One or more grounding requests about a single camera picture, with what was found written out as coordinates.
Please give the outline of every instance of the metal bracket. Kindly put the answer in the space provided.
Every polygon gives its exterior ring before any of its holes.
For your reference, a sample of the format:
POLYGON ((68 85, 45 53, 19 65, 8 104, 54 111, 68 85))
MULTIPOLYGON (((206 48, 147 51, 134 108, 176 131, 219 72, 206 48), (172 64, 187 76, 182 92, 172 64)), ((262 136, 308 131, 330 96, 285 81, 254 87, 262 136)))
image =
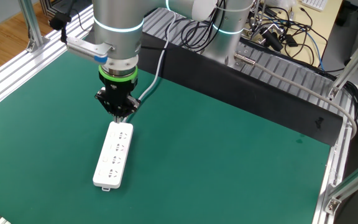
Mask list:
POLYGON ((277 33, 279 35, 282 35, 284 33, 284 30, 279 28, 278 25, 276 25, 276 24, 268 24, 268 25, 262 24, 261 26, 258 26, 258 28, 255 30, 255 32, 252 33, 250 39, 253 40, 255 38, 255 36, 260 33, 260 30, 262 28, 267 28, 266 30, 274 29, 277 31, 277 33))
POLYGON ((356 191, 358 191, 358 169, 337 186, 327 186, 326 192, 328 194, 329 202, 325 211, 328 214, 335 215, 339 204, 356 191))
POLYGON ((335 99, 339 90, 345 85, 345 83, 353 76, 354 72, 358 69, 358 49, 354 52, 352 60, 346 65, 342 74, 338 76, 335 82, 329 87, 328 98, 330 100, 335 99))
MULTIPOLYGON (((335 188, 335 186, 333 186, 332 184, 329 184, 327 186, 326 192, 332 192, 334 190, 334 188, 335 188)), ((330 215, 335 215, 335 212, 341 203, 342 202, 340 200, 338 200, 336 198, 331 198, 325 207, 326 213, 328 213, 330 215)))
POLYGON ((30 0, 19 0, 20 9, 22 10, 24 21, 29 31, 29 44, 26 51, 33 52, 46 44, 49 39, 41 36, 40 27, 38 26, 37 17, 30 0))

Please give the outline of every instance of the electrical outlet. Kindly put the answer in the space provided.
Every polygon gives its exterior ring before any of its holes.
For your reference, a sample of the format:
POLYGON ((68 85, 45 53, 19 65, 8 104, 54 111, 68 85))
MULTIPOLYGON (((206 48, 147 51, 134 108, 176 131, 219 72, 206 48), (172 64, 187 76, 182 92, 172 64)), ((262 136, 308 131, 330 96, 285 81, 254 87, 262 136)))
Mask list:
POLYGON ((121 184, 133 130, 133 125, 127 123, 109 125, 93 176, 93 184, 103 191, 117 189, 121 184))

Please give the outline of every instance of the green work surface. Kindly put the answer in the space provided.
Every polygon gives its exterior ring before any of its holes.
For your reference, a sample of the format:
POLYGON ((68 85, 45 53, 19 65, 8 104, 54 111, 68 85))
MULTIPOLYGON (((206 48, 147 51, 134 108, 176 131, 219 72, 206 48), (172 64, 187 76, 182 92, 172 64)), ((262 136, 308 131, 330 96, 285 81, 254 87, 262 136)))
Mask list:
MULTIPOLYGON (((328 145, 166 80, 131 120, 120 188, 95 187, 112 120, 97 72, 65 53, 0 103, 8 221, 311 223, 328 145)), ((134 96, 153 78, 140 71, 134 96)))

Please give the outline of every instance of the cable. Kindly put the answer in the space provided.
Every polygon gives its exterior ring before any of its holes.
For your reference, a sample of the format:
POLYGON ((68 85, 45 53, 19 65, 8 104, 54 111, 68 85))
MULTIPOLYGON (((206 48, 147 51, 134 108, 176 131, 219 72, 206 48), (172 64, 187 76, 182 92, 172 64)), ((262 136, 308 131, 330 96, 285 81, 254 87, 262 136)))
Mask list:
POLYGON ((344 70, 345 68, 340 68, 340 69, 337 69, 337 70, 331 70, 331 71, 325 71, 325 72, 327 72, 327 73, 329 73, 329 72, 339 72, 339 71, 342 71, 342 70, 344 70))
POLYGON ((72 9, 72 11, 75 11, 75 12, 77 13, 77 15, 78 15, 78 20, 79 20, 79 22, 80 22, 80 27, 81 27, 81 29, 82 29, 83 31, 87 31, 86 29, 84 29, 84 27, 82 27, 80 13, 79 13, 76 9, 74 9, 74 8, 72 9))
POLYGON ((301 9, 301 11, 306 13, 306 15, 309 17, 310 22, 311 22, 310 27, 312 27, 313 26, 313 19, 311 18, 311 16, 308 14, 308 12, 305 9, 303 9, 302 7, 299 7, 299 8, 301 9))
POLYGON ((321 67, 322 71, 325 71, 325 70, 324 70, 324 67, 323 67, 323 61, 321 60, 320 51, 318 50, 317 43, 316 43, 316 41, 314 41, 314 38, 313 38, 309 33, 307 33, 307 34, 308 34, 308 36, 310 37, 310 39, 313 41, 313 43, 315 44, 315 46, 316 46, 317 55, 318 55, 318 60, 320 60, 320 67, 321 67))
MULTIPOLYGON (((226 0, 222 0, 221 3, 220 3, 220 5, 219 5, 219 7, 222 5, 222 3, 223 3, 223 8, 225 9, 225 8, 226 8, 226 0)), ((222 27, 222 25, 223 25, 223 20, 224 20, 225 13, 226 13, 226 12, 223 11, 223 13, 222 13, 222 18, 221 18, 221 22, 219 23, 219 27, 218 27, 217 31, 215 32, 214 36, 212 37, 212 39, 209 40, 209 42, 207 42, 207 44, 206 44, 204 47, 200 48, 199 50, 196 50, 196 51, 195 51, 196 53, 197 53, 197 52, 200 52, 200 51, 202 51, 202 50, 204 50, 204 49, 215 39, 215 37, 217 36, 219 30, 221 29, 221 27, 222 27)), ((212 33, 212 29, 214 29, 214 28, 213 28, 213 24, 215 23, 215 20, 216 20, 217 15, 218 15, 218 13, 216 12, 215 15, 214 15, 213 20, 211 21, 211 30, 209 31, 207 40, 210 38, 210 35, 211 35, 211 33, 212 33)))
MULTIPOLYGON (((168 27, 169 30, 171 29, 171 26, 175 23, 175 20, 177 19, 177 14, 175 12, 172 12, 172 13, 173 13, 173 19, 172 19, 171 24, 168 27)), ((169 44, 169 32, 167 34, 167 41, 164 46, 165 49, 168 47, 168 44, 169 44)), ((158 76, 160 75, 160 67, 162 64, 162 59, 163 59, 164 53, 165 53, 165 50, 162 50, 160 60, 158 60, 157 71, 155 72, 154 80, 153 80, 152 84, 141 94, 141 96, 139 97, 140 101, 146 96, 146 94, 154 87, 155 83, 157 82, 158 76)), ((127 121, 127 119, 128 119, 128 117, 124 118, 122 120, 122 122, 125 123, 127 121)))
POLYGON ((357 133, 356 122, 354 121, 353 117, 345 109, 341 108, 341 106, 339 106, 336 103, 326 99, 325 97, 321 96, 320 94, 317 94, 314 91, 309 90, 308 88, 306 88, 306 87, 304 87, 304 86, 302 86, 300 84, 297 84, 297 83, 295 83, 295 82, 293 82, 291 80, 287 80, 286 78, 281 77, 280 75, 277 75, 276 73, 274 73, 274 72, 270 71, 269 69, 259 65, 258 63, 255 63, 255 67, 265 71, 269 75, 271 75, 271 76, 273 76, 275 78, 278 78, 279 80, 281 80, 283 82, 287 82, 287 83, 289 83, 289 84, 291 84, 291 85, 293 85, 293 86, 295 86, 295 87, 297 87, 297 88, 299 88, 299 89, 301 89, 301 90, 303 90, 303 91, 305 91, 305 92, 317 97, 318 99, 320 99, 320 100, 328 103, 329 105, 335 107, 336 109, 338 109, 340 112, 342 112, 348 118, 348 120, 352 124, 352 136, 351 136, 351 138, 353 138, 356 135, 356 133, 357 133))

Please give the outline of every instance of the black cable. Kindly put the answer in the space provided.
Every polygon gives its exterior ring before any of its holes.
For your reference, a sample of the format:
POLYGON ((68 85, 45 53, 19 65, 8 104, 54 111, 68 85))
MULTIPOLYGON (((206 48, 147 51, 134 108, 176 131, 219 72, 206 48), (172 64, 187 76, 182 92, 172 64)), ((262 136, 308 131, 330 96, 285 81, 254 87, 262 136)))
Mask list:
POLYGON ((299 8, 301 9, 301 11, 306 13, 306 15, 309 17, 310 22, 311 22, 310 26, 313 27, 313 19, 311 18, 311 16, 308 14, 308 12, 305 9, 303 9, 302 7, 299 7, 299 8))
MULTIPOLYGON (((307 44, 298 44, 298 45, 302 45, 302 46, 304 46, 304 47, 307 47, 307 48, 309 48, 310 49, 310 52, 311 52, 311 63, 310 63, 310 65, 314 65, 314 53, 313 53, 313 49, 309 46, 309 45, 307 45, 307 44)), ((291 57, 291 58, 294 58, 295 56, 290 56, 290 54, 287 52, 287 43, 285 43, 285 46, 284 46, 284 50, 285 50, 285 53, 287 53, 287 55, 289 56, 289 57, 291 57)))
MULTIPOLYGON (((222 2, 223 2, 223 9, 226 9, 226 0, 222 0, 220 5, 219 5, 219 7, 222 6, 222 2)), ((225 13, 226 13, 226 11, 223 11, 221 22, 219 23, 219 27, 218 27, 217 31, 215 32, 214 36, 212 37, 212 39, 204 47, 200 48, 199 50, 196 50, 195 52, 200 52, 200 51, 204 50, 215 39, 215 37, 217 36, 219 30, 221 29, 221 27, 223 25, 225 13)), ((210 32, 208 34, 207 40, 210 38, 210 35, 212 33, 212 29, 214 29, 213 24, 215 23, 215 20, 216 20, 217 16, 218 16, 218 13, 215 14, 215 16, 214 16, 215 18, 211 21, 211 30, 210 30, 210 32)))
POLYGON ((344 70, 345 68, 340 68, 340 69, 337 69, 337 70, 331 70, 331 71, 325 71, 327 73, 330 73, 330 72, 339 72, 339 71, 342 71, 344 70))
POLYGON ((285 12, 285 14, 287 15, 287 24, 286 25, 287 29, 285 29, 284 33, 282 34, 283 36, 285 36, 288 33, 288 30, 291 26, 291 21, 290 21, 290 14, 288 13, 288 11, 286 9, 283 9, 282 7, 272 7, 272 6, 268 6, 268 9, 279 9, 285 12))
POLYGON ((87 31, 86 29, 84 29, 84 27, 82 27, 81 17, 80 17, 80 13, 78 12, 78 10, 76 10, 76 9, 73 8, 72 11, 75 11, 75 12, 77 13, 77 15, 78 15, 78 20, 79 20, 79 22, 80 22, 80 27, 81 27, 81 29, 82 29, 83 31, 87 31))

